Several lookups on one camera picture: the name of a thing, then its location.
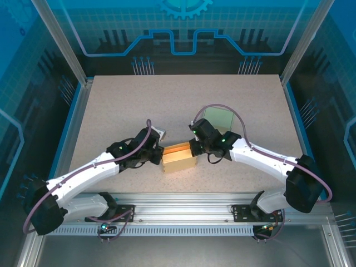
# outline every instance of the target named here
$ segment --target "wooden block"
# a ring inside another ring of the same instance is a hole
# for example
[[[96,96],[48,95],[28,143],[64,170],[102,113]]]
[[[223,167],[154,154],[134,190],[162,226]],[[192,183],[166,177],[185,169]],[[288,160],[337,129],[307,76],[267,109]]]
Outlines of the wooden block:
[[[191,155],[189,142],[165,147],[162,164],[165,174],[194,167],[196,157]]]

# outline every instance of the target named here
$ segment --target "aluminum frame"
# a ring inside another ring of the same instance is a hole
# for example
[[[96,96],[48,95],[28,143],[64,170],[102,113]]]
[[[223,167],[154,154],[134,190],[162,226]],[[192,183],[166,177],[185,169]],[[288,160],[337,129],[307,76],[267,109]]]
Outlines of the aluminum frame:
[[[320,25],[322,25],[325,17],[329,13],[329,10],[332,7],[334,1],[335,0],[320,0],[318,7],[316,8],[295,50],[293,51],[292,56],[284,68],[284,71],[281,75],[282,86],[285,86],[288,83],[306,49],[314,39]]]
[[[67,40],[60,24],[56,20],[51,8],[49,7],[46,0],[31,0],[34,7],[36,8],[38,14],[41,16],[43,22],[45,23],[47,29],[52,35],[54,41],[56,42],[58,48],[64,55],[69,67],[72,69],[74,75],[76,76],[78,82],[85,86],[87,83],[87,76],[84,73],[82,66],[80,65],[69,41]]]

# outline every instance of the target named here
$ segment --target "blue wall graphic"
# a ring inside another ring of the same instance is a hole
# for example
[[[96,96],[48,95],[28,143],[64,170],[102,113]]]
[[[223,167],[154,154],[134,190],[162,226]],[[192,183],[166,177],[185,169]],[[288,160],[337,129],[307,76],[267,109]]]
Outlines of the blue wall graphic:
[[[80,6],[73,2],[50,1],[50,5],[76,52],[88,57],[125,56],[143,39],[153,38],[155,44],[170,42],[171,53],[180,56],[194,55],[201,42],[214,38],[225,39],[242,55],[280,56],[294,49],[319,3],[158,0],[89,1]],[[117,47],[98,53],[105,39]]]

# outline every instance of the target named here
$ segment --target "cardboard box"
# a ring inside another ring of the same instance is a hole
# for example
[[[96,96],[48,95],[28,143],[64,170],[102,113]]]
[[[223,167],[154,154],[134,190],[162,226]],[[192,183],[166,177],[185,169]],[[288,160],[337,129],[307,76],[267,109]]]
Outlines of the cardboard box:
[[[191,155],[189,142],[165,147],[162,164],[165,174],[194,167],[196,157]]]

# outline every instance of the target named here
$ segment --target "gear logo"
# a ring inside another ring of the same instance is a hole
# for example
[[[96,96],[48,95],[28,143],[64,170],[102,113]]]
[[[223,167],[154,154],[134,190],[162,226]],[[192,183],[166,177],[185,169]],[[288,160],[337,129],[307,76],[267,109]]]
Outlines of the gear logo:
[[[175,19],[200,16],[201,11],[207,10],[207,5],[212,0],[159,0],[161,11],[166,11],[167,16],[173,15]]]
[[[16,23],[25,28],[31,21],[32,7],[30,0],[0,0],[0,8],[6,7]]]

